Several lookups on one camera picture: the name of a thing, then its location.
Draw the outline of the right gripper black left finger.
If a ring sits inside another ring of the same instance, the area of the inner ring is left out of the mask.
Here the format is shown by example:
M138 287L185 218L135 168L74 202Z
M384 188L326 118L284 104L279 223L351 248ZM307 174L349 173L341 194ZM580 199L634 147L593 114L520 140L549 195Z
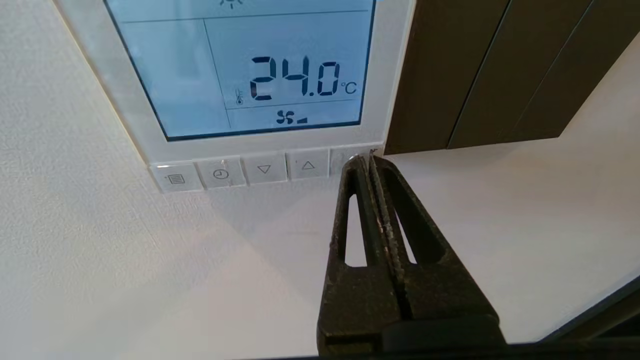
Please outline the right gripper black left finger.
M372 153L355 155L342 169L317 318L321 356L379 352L383 328L402 319L392 243L402 228L395 211L382 205L384 196L376 186L382 179L379 159ZM358 207L363 266L346 262L350 203Z

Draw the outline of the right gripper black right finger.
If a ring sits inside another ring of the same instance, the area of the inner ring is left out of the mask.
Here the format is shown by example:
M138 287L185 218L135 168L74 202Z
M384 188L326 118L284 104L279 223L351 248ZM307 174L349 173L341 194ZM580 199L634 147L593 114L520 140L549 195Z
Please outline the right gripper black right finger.
M498 313L393 162L370 157L385 254L400 312L412 321Z

